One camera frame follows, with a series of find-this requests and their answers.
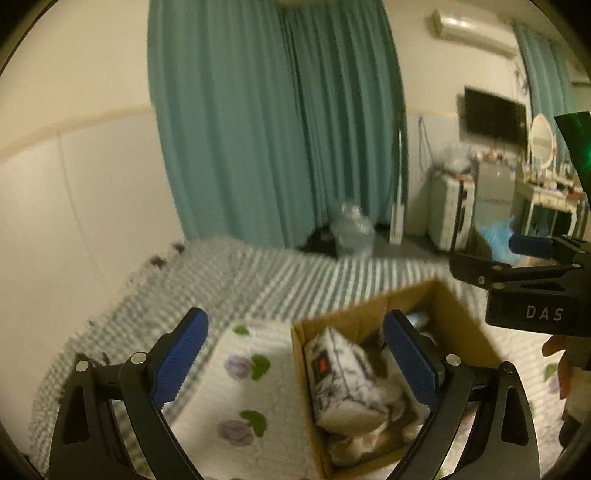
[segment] air conditioner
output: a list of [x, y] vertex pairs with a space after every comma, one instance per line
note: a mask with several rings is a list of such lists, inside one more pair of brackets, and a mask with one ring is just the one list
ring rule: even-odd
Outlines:
[[515, 34], [512, 30], [503, 28], [501, 25], [493, 25], [440, 10], [433, 12], [433, 22], [437, 34], [441, 38], [461, 41], [468, 45], [500, 53], [509, 58], [517, 55], [518, 45]]

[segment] curtain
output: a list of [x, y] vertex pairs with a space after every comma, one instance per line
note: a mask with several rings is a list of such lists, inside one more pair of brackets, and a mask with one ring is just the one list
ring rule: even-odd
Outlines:
[[564, 55], [560, 45], [529, 27], [516, 23], [514, 30], [530, 83], [533, 116], [543, 113], [550, 121], [558, 144], [557, 161], [561, 163], [568, 156], [568, 150], [554, 116], [576, 111]]
[[274, 0], [152, 0], [148, 70], [186, 237], [304, 244], [314, 203]]
[[[398, 175], [407, 177], [407, 131], [381, 0], [307, 4], [284, 11], [283, 22], [317, 223], [329, 220], [335, 200], [348, 199], [374, 221], [389, 223]], [[402, 192], [406, 197], [405, 182]]]

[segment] vanity table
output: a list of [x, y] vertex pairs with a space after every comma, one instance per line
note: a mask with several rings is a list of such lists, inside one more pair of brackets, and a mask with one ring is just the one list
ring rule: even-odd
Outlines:
[[527, 217], [523, 223], [521, 231], [523, 235], [528, 235], [530, 231], [531, 218], [534, 214], [534, 207], [536, 205], [554, 210], [554, 218], [552, 220], [552, 227], [550, 228], [550, 235], [552, 235], [554, 231], [558, 212], [570, 213], [570, 226], [568, 235], [573, 234], [574, 228], [577, 225], [577, 208], [580, 202], [579, 199], [569, 199], [557, 190], [545, 189], [543, 187], [523, 181], [522, 179], [515, 180], [515, 199], [517, 199], [518, 196], [529, 203]]

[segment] television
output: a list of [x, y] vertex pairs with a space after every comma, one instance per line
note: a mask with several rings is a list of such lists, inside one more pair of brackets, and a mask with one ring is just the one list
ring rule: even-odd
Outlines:
[[466, 130], [495, 141], [527, 146], [525, 105], [465, 87]]

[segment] gray checkered blanket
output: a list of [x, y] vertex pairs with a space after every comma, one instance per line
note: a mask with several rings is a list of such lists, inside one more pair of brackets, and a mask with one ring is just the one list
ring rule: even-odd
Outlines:
[[[212, 351], [234, 320], [295, 320], [340, 309], [381, 291], [440, 277], [482, 318], [483, 292], [452, 279], [444, 262], [370, 258], [335, 261], [295, 251], [262, 249], [229, 238], [187, 244], [162, 270], [154, 270], [115, 308], [88, 321], [70, 338], [51, 364], [33, 402], [30, 426], [31, 461], [47, 472], [51, 435], [63, 385], [78, 352], [97, 364], [126, 361], [149, 350], [174, 329], [188, 309], [199, 306], [209, 315], [209, 336], [175, 401], [164, 407], [173, 423], [187, 404]], [[120, 402], [115, 412], [130, 457], [138, 472], [149, 475], [141, 449]]]

